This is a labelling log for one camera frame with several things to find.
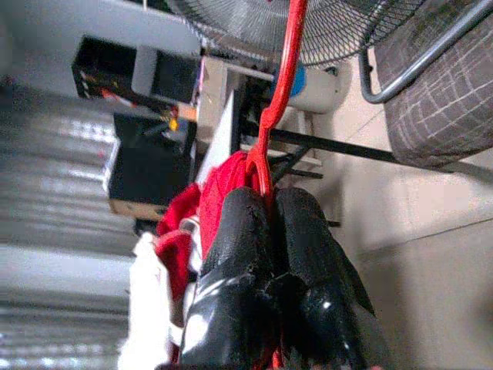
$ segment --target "red plastic hanger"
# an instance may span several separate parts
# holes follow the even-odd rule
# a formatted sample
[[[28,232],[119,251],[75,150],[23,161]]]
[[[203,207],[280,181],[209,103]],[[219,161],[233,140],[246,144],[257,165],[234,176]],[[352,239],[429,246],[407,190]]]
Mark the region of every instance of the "red plastic hanger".
[[[300,55],[306,11],[307,0],[290,1],[286,34],[284,36],[283,55],[276,89],[270,105],[262,111],[259,138],[248,153],[246,159],[246,171],[249,174],[256,171],[259,176],[260,195],[264,198],[268,209],[270,209],[273,203],[273,185],[270,178],[269,163],[267,162],[269,135],[270,131],[279,123],[283,116],[287,101],[290,98],[291,87]]]

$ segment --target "white wall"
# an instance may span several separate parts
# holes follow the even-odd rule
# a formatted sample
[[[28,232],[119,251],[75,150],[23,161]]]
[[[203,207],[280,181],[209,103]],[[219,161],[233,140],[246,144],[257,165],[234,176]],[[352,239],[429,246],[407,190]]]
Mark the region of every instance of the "white wall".
[[[2,0],[0,14],[14,37],[14,80],[63,95],[76,96],[71,64],[83,35],[200,51],[198,38],[177,17],[121,0]]]

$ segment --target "fan grille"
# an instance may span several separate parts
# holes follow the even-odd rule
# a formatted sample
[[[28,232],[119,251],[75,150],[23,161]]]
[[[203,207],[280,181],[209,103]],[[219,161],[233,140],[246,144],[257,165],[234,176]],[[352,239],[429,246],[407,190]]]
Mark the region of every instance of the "fan grille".
[[[300,60],[321,66],[382,40],[423,0],[308,0]],[[278,62],[289,0],[168,0],[213,46],[236,56]]]

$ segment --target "red cloth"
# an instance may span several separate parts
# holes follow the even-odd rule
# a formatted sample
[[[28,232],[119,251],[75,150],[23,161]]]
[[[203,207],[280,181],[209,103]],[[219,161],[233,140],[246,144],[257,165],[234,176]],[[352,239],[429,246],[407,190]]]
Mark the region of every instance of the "red cloth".
[[[271,367],[272,368],[282,368],[283,366],[284,366],[283,354],[282,354],[282,351],[279,347],[272,354]]]
[[[174,301],[185,293],[191,253],[191,236],[188,231],[178,230],[179,222],[196,214],[199,200],[200,189],[196,183],[193,183],[171,201],[156,228],[159,239],[155,252],[168,269],[169,285]]]
[[[223,202],[231,190],[251,187],[260,190],[256,174],[247,176],[247,153],[236,152],[221,166],[210,171],[200,197],[200,242],[206,260],[221,221]]]
[[[200,189],[196,183],[189,185],[183,192],[171,200],[166,213],[158,223],[156,231],[159,236],[178,230],[183,218],[197,213],[200,200]]]
[[[200,205],[200,239],[205,260],[216,237],[223,202],[228,193],[239,187],[251,187],[257,191],[260,189],[258,176],[247,176],[246,158],[246,153],[236,152],[221,166],[212,169],[202,194],[196,183],[188,186],[171,201],[158,223],[156,255],[169,271],[174,301],[185,293],[191,252],[190,235],[186,231],[178,230],[179,222],[196,214]]]

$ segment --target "gray fabric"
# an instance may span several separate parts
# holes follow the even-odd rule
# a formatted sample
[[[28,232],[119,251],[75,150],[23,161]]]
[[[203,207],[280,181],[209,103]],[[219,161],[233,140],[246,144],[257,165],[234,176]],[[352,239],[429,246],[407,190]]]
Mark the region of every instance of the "gray fabric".
[[[377,45],[381,86],[407,68],[470,4],[428,0]],[[389,140],[399,161],[439,166],[493,147],[492,46],[489,15],[384,105]]]

